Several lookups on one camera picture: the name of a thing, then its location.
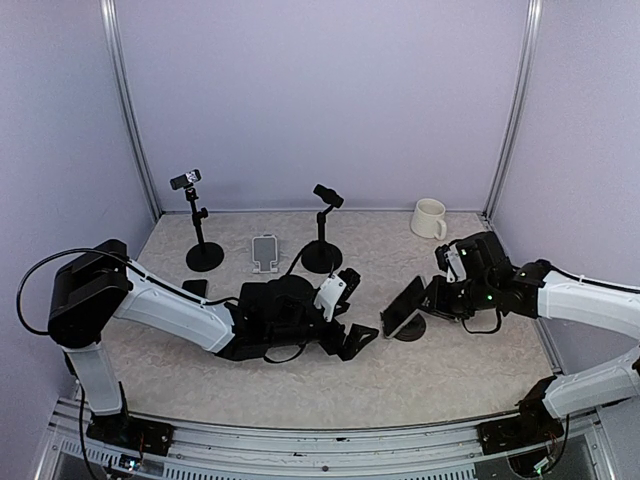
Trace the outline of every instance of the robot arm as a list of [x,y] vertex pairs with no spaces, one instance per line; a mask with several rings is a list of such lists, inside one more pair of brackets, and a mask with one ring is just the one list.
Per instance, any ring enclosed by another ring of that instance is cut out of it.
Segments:
[[303,348],[313,341],[347,361],[378,334],[354,324],[347,335],[335,319],[349,308],[347,299],[360,281],[352,269],[332,274],[320,289],[285,275],[245,283],[239,299],[212,302],[155,277],[127,257],[122,242],[109,240],[94,251],[58,270],[48,333],[86,393],[93,420],[87,435],[106,443],[138,450],[143,446],[136,442],[144,438],[144,451],[166,455],[172,432],[168,424],[128,415],[124,391],[101,342],[112,318],[168,332],[233,361],[266,358],[271,347]]
[[[466,327],[478,310],[495,309],[497,329],[502,316],[513,312],[529,318],[571,320],[640,340],[640,291],[635,288],[576,277],[546,260],[515,267],[493,232],[441,246],[436,258],[446,277],[434,276],[421,291],[414,286],[409,300],[407,287],[398,297],[404,295],[404,303],[387,309],[395,313],[394,317],[387,315],[388,322],[395,323],[383,325],[385,330],[397,329],[403,318],[416,312],[462,322]],[[551,434],[559,437],[563,429],[558,419],[637,395],[640,350],[634,348],[583,372],[540,380],[519,402],[517,421],[508,426],[480,425],[483,449],[487,454],[496,453],[547,440]],[[510,435],[503,435],[501,429]],[[520,443],[512,441],[516,437]]]

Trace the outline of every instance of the black tripod stand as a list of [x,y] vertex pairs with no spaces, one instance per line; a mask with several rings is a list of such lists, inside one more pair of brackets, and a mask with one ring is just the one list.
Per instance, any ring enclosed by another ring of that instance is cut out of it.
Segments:
[[194,272],[208,272],[213,270],[224,260],[224,251],[217,243],[205,242],[202,234],[202,219],[209,216],[206,208],[198,210],[196,200],[198,194],[193,184],[200,180],[200,171],[194,170],[180,177],[171,180],[171,187],[174,190],[184,188],[187,201],[191,205],[191,221],[196,229],[198,244],[191,247],[187,252],[187,266]]
[[342,252],[335,245],[328,243],[325,236],[325,225],[327,215],[334,208],[340,208],[344,203],[344,198],[338,195],[335,190],[316,185],[313,193],[318,195],[329,207],[316,215],[318,222],[318,240],[314,240],[304,247],[302,254],[302,266],[313,273],[329,273],[340,268],[342,265]]

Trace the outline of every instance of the metal corner post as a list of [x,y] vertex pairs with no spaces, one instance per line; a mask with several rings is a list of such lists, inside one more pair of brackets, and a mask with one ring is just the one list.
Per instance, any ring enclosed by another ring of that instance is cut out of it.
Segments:
[[162,215],[162,210],[160,208],[160,202],[158,201],[158,194],[153,183],[151,171],[149,170],[147,158],[142,148],[138,122],[136,121],[133,111],[133,103],[131,101],[129,85],[127,83],[124,56],[122,54],[122,45],[120,43],[120,31],[118,29],[115,0],[100,0],[100,7],[102,11],[102,21],[104,23],[107,46],[109,48],[109,53],[111,53],[113,70],[116,84],[118,86],[120,105],[122,107],[127,132],[129,133],[129,140],[131,141],[131,147],[133,149],[136,169],[140,176],[140,181],[142,182],[144,195],[147,199],[147,205],[151,212],[151,216],[153,217],[154,222],[157,222]]
[[502,147],[500,148],[500,160],[498,161],[498,167],[496,169],[495,176],[493,177],[489,197],[487,198],[487,203],[484,207],[484,216],[489,222],[492,222],[493,220],[493,215],[496,212],[498,201],[500,200],[500,194],[502,193],[502,189],[507,178],[507,171],[511,162],[513,147],[515,145],[520,119],[524,110],[527,85],[531,75],[541,15],[542,0],[529,0],[529,11],[527,14],[524,39],[522,42],[522,51],[520,53],[516,90],[513,95],[511,111],[509,112],[507,130],[505,132],[504,139],[502,140]]

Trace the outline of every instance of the white mug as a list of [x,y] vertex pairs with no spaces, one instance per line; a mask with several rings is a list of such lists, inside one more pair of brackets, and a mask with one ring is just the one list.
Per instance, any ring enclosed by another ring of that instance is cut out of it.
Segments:
[[411,218],[411,230],[420,237],[443,240],[447,235],[445,212],[444,205],[433,198],[418,200]]

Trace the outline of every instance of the lavender wall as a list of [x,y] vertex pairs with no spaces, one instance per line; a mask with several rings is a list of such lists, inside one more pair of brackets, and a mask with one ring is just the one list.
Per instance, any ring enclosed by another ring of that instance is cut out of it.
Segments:
[[[495,225],[516,262],[640,285],[640,3],[545,1],[527,104]],[[637,342],[548,323],[568,371]],[[640,410],[605,409],[620,478],[636,478]],[[620,424],[626,424],[627,435]]]
[[[62,353],[15,315],[22,274],[60,249],[109,237],[137,254],[152,228],[117,103],[97,1],[0,5],[0,477],[25,478],[58,394]],[[46,327],[50,269],[26,292]]]
[[163,208],[198,167],[211,209],[481,210],[505,131],[526,1],[118,2]]

